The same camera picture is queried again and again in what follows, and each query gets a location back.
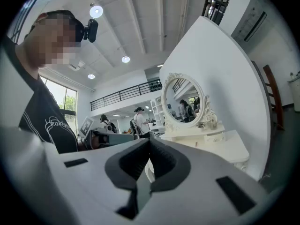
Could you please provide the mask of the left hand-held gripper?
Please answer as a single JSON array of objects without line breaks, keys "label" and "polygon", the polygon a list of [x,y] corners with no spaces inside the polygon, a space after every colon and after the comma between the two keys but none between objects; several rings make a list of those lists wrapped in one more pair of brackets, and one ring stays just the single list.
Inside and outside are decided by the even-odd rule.
[{"label": "left hand-held gripper", "polygon": [[[99,120],[95,120],[91,117],[86,117],[80,128],[80,133],[84,139],[84,145],[87,150],[93,150],[92,147],[92,134],[100,136],[100,133],[110,133],[109,126],[101,124]],[[133,134],[109,134],[109,147],[128,143],[133,144],[135,140],[140,137]]]}]

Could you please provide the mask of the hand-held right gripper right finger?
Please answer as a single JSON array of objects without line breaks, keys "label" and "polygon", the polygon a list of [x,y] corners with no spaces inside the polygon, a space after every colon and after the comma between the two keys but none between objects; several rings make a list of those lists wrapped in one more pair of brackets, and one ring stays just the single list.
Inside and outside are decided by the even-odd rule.
[{"label": "hand-held right gripper right finger", "polygon": [[184,154],[191,163],[191,171],[174,190],[153,193],[138,214],[138,224],[234,224],[239,212],[217,183],[222,177],[232,179],[255,205],[267,198],[267,192],[257,181],[220,156],[170,141],[160,143]]}]

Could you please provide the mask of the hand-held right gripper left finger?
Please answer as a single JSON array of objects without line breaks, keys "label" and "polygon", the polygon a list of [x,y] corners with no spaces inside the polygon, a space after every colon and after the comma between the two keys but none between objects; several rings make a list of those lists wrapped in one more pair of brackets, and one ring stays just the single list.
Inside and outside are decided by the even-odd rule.
[{"label": "hand-held right gripper left finger", "polygon": [[149,225],[149,217],[131,217],[135,196],[115,187],[105,172],[108,158],[132,145],[59,154],[30,132],[1,128],[0,162],[13,189],[42,223]]}]

